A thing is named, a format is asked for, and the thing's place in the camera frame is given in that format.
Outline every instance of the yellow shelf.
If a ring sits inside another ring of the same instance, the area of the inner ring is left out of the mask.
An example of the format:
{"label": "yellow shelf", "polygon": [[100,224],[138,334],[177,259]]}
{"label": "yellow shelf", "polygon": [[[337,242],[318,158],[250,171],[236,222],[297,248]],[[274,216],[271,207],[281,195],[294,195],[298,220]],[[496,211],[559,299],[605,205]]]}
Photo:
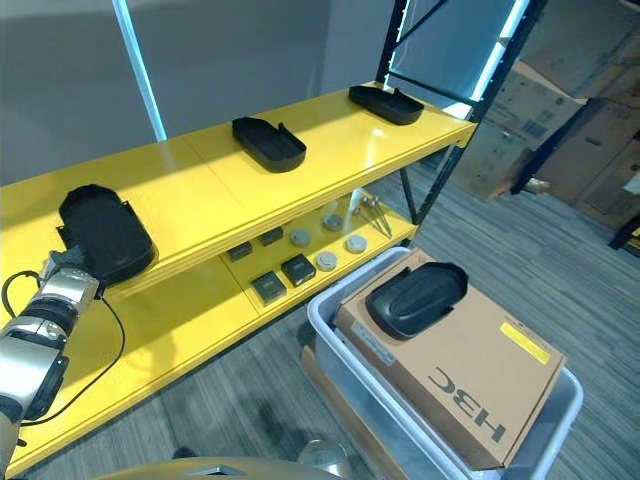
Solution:
{"label": "yellow shelf", "polygon": [[[429,105],[416,123],[393,125],[351,103],[346,90],[258,117],[284,122],[307,145],[300,167],[263,170],[227,123],[3,187],[2,278],[38,270],[50,250],[63,249],[57,208],[83,184],[130,201],[157,247],[145,272],[110,290],[124,298],[447,145],[463,146],[475,128]],[[19,285],[16,305],[31,293]]]}
{"label": "yellow shelf", "polygon": [[[350,201],[350,196],[343,196],[283,225],[285,238],[267,247],[252,240],[254,252],[236,262],[229,262],[226,254],[213,257],[127,298],[114,299],[114,308],[127,332],[122,359],[60,417],[21,431],[27,447],[16,450],[8,477],[124,412],[304,298],[414,235],[415,226],[383,206],[393,231],[393,238],[387,238],[361,217],[352,216]],[[328,213],[344,216],[342,232],[331,233],[321,227],[322,217]],[[288,240],[288,233],[299,227],[312,233],[313,240],[304,249],[294,247]],[[364,253],[355,255],[344,249],[344,240],[352,233],[367,239]],[[332,272],[318,271],[298,288],[289,284],[279,270],[284,260],[298,253],[313,262],[316,254],[325,250],[338,256],[338,267]],[[263,307],[249,282],[269,270],[275,270],[285,282],[287,295]],[[20,286],[33,291],[31,284]],[[69,340],[65,354],[70,366],[51,412],[66,404],[111,361],[119,342],[110,313],[94,302]]]}

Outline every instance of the plastic storage bin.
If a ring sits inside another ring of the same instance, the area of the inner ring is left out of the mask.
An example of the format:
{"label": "plastic storage bin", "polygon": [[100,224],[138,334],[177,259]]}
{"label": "plastic storage bin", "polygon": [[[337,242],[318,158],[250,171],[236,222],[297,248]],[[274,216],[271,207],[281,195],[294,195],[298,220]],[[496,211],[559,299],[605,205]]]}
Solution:
{"label": "plastic storage bin", "polygon": [[392,248],[317,295],[307,308],[320,368],[412,479],[545,478],[582,407],[583,391],[566,368],[507,469],[472,471],[415,409],[333,329],[340,302],[409,250]]}

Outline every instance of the cardboard box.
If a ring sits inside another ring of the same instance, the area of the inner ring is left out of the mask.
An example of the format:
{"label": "cardboard box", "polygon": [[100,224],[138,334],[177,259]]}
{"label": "cardboard box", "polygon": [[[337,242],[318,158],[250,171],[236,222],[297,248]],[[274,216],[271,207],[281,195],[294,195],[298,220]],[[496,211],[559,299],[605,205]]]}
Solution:
{"label": "cardboard box", "polygon": [[638,60],[638,15],[616,0],[554,0],[520,59],[575,98],[602,96]]}
{"label": "cardboard box", "polygon": [[640,108],[640,66],[627,67],[618,80],[602,96],[612,102]]}
{"label": "cardboard box", "polygon": [[520,137],[485,120],[465,149],[451,181],[480,200],[490,200],[515,184],[531,154]]}
{"label": "cardboard box", "polygon": [[387,336],[365,298],[405,268],[429,261],[424,252],[411,252],[345,299],[336,325],[470,468],[506,467],[565,358],[472,287],[452,313],[411,340]]}
{"label": "cardboard box", "polygon": [[486,118],[536,150],[585,103],[585,99],[571,98],[533,68],[517,62]]}
{"label": "cardboard box", "polygon": [[572,204],[640,129],[640,110],[604,99],[592,100],[547,159],[536,178],[550,193]]}
{"label": "cardboard box", "polygon": [[640,141],[631,140],[580,194],[575,207],[603,225],[618,230],[640,214],[640,195],[629,188],[640,165]]}

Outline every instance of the stacked cardboard boxes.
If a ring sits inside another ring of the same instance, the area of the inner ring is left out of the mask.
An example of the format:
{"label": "stacked cardboard boxes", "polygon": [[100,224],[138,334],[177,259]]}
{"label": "stacked cardboard boxes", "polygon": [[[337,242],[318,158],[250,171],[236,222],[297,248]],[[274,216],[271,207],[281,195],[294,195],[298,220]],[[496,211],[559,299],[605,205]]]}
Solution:
{"label": "stacked cardboard boxes", "polygon": [[[630,207],[637,202],[620,185],[635,174],[624,166],[629,162],[622,152],[633,150],[629,142],[640,128],[639,26],[640,14],[622,2],[549,2],[452,181],[483,200],[506,191],[528,155],[586,98],[596,98],[578,113],[537,177],[550,182],[553,195],[613,228],[637,214]],[[601,175],[614,175],[615,181]],[[624,199],[609,208],[616,215],[605,221],[585,206],[590,185],[613,189],[611,198]]]}
{"label": "stacked cardboard boxes", "polygon": [[554,196],[621,227],[640,213],[640,196],[624,188],[639,160],[640,14],[623,2],[555,0],[522,59],[570,94],[595,97],[537,177]]}
{"label": "stacked cardboard boxes", "polygon": [[451,180],[489,200],[518,179],[531,153],[584,104],[528,65],[514,65]]}

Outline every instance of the metal frame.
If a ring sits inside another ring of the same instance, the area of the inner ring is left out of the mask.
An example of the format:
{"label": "metal frame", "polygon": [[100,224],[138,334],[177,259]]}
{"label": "metal frame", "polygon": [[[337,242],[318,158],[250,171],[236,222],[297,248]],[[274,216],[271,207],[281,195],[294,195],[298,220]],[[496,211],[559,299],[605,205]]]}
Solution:
{"label": "metal frame", "polygon": [[[529,33],[531,32],[534,24],[538,20],[542,9],[544,8],[547,0],[530,0],[527,8],[525,9],[516,30],[513,33],[513,36],[505,46],[504,54],[496,67],[495,72],[491,76],[487,88],[485,89],[482,97],[479,101],[471,100],[470,98],[466,98],[464,96],[458,95],[455,92],[451,92],[448,90],[444,90],[442,88],[435,87],[433,85],[429,85],[422,81],[407,77],[404,74],[401,74],[398,71],[395,71],[391,68],[391,60],[393,58],[393,53],[396,49],[407,40],[411,35],[413,35],[422,25],[426,23],[429,18],[431,18],[435,13],[442,8],[443,5],[448,3],[449,0],[439,0],[427,13],[425,13],[406,33],[399,35],[402,33],[400,28],[402,26],[402,19],[404,13],[409,4],[409,0],[396,0],[393,6],[393,11],[391,13],[391,20],[389,22],[389,28],[387,30],[387,37],[384,43],[384,48],[382,49],[382,55],[380,57],[380,63],[378,65],[378,73],[376,75],[376,81],[379,83],[384,83],[387,76],[394,77],[399,80],[403,80],[405,82],[409,82],[412,85],[416,85],[425,90],[435,92],[438,95],[441,95],[446,98],[450,98],[455,100],[456,102],[464,103],[471,107],[471,111],[468,116],[468,120],[474,123],[479,123],[484,118],[487,110],[491,106],[493,99],[496,97],[504,80],[511,70],[520,50],[522,50],[522,46],[526,41]],[[420,226],[424,221],[425,217],[433,207],[436,199],[440,195],[442,188],[445,186],[453,169],[456,167],[458,162],[460,161],[460,157],[464,152],[464,148],[461,147],[452,147],[449,155],[446,157],[444,167],[440,170],[440,173],[436,177],[435,181],[431,185],[429,193],[426,198],[420,205],[419,209],[416,209],[416,205],[413,200],[413,194],[411,192],[411,182],[409,180],[409,174],[406,168],[402,168],[400,170],[400,178],[402,179],[402,188],[404,190],[405,197],[407,199],[407,205],[409,207],[409,213],[411,215],[411,222],[414,225]]]}

